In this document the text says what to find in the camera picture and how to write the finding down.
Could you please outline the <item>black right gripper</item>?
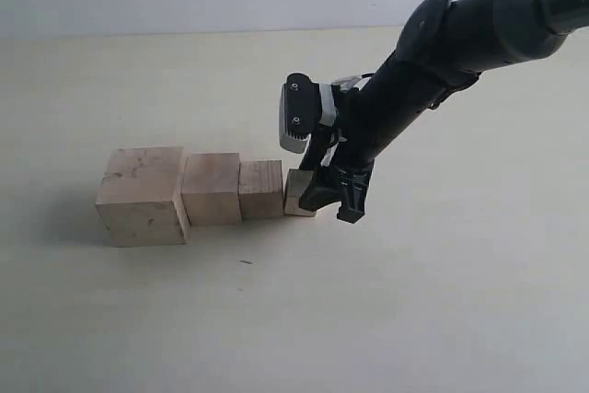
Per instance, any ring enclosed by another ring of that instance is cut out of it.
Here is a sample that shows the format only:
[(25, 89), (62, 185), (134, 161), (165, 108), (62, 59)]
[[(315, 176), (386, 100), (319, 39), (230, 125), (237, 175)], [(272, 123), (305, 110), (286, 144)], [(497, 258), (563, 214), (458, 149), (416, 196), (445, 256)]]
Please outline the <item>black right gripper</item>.
[[(299, 207), (316, 212), (341, 201), (337, 218), (355, 224), (365, 214), (365, 200), (375, 160), (373, 125), (302, 125), (299, 168), (311, 171), (311, 180), (299, 198)], [(338, 186), (333, 171), (339, 169)]]

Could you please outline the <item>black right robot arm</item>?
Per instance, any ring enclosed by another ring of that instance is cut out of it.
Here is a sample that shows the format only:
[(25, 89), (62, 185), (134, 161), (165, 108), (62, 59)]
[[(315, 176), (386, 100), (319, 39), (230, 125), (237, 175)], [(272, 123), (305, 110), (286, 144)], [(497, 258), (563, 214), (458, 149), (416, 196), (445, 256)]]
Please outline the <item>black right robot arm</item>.
[(358, 221), (376, 157), (424, 111), (487, 71), (550, 57), (587, 24), (588, 0), (424, 0), (364, 85), (330, 86), (336, 118), (301, 163), (313, 177), (300, 207), (335, 203), (340, 220)]

